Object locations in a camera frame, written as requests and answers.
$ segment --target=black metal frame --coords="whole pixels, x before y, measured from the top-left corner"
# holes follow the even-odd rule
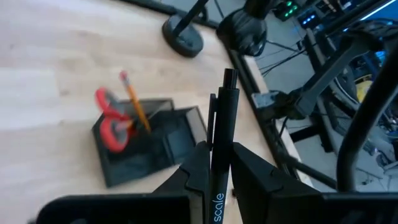
[[[174,8],[173,6],[165,5],[160,2],[154,2],[149,0],[122,0],[124,2],[128,2],[139,7],[143,7],[146,9],[151,9],[153,11],[167,14],[167,15],[186,15],[187,13],[181,11],[179,9]],[[212,29],[216,29],[218,27],[218,23],[215,21],[209,21],[201,19],[200,17],[196,17],[193,20],[195,23],[203,25],[205,27],[209,27]],[[292,177],[299,179],[297,171],[292,166],[286,164],[283,158],[280,156],[282,154],[289,155],[283,140],[279,137],[279,132],[272,121],[264,121],[256,110],[256,106],[253,102],[251,95],[253,93],[260,93],[259,87],[257,86],[256,81],[253,78],[251,70],[246,63],[246,60],[236,52],[226,49],[227,54],[231,60],[231,63],[234,65],[236,69],[239,70],[239,81],[241,82],[241,86],[243,91],[246,94],[247,99],[249,100],[250,106],[253,110],[253,113],[256,117],[256,120],[260,126],[262,135],[266,139],[269,149],[271,151],[272,156],[274,157],[275,163],[279,169],[291,175]]]

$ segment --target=black stand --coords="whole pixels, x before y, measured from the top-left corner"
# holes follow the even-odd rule
[[[191,21],[207,2],[208,0],[198,0],[186,16],[173,15],[162,26],[166,42],[184,57],[193,58],[203,49],[203,39],[199,31],[191,25]]]
[[[111,152],[102,141],[100,124],[103,115],[94,124],[101,167],[107,187],[142,178],[167,167],[179,164],[195,146],[206,138],[206,129],[197,107],[174,109],[172,100],[144,100],[141,105],[149,116],[152,132],[138,127],[138,134],[130,137],[120,153]],[[135,111],[127,113],[137,120]]]

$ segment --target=pen holder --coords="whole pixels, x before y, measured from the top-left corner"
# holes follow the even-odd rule
[[[127,113],[138,120],[130,101],[122,101]],[[129,138],[123,151],[111,152],[102,141],[100,124],[102,114],[92,128],[101,167],[107,187],[145,177],[183,160],[195,146],[206,139],[206,128],[198,107],[175,109],[171,99],[140,101],[152,128],[148,133],[143,126]]]

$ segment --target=black mount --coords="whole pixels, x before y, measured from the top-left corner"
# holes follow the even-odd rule
[[[339,49],[309,79],[303,87],[286,94],[281,91],[253,96],[257,108],[265,120],[304,119],[310,115],[317,103],[317,98],[336,78],[352,59],[369,51],[389,49],[396,42],[398,25],[387,25],[387,21],[358,21],[342,33]]]
[[[203,39],[191,21],[199,13],[204,12],[207,19],[205,4],[208,0],[198,0],[184,17],[172,15],[162,26],[162,33],[166,42],[180,55],[193,58],[203,49]]]

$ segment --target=scissor handle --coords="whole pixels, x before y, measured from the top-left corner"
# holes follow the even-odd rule
[[[112,92],[106,88],[101,87],[95,91],[95,100],[105,116],[118,118],[123,121],[130,119],[126,114],[124,105],[119,103]]]

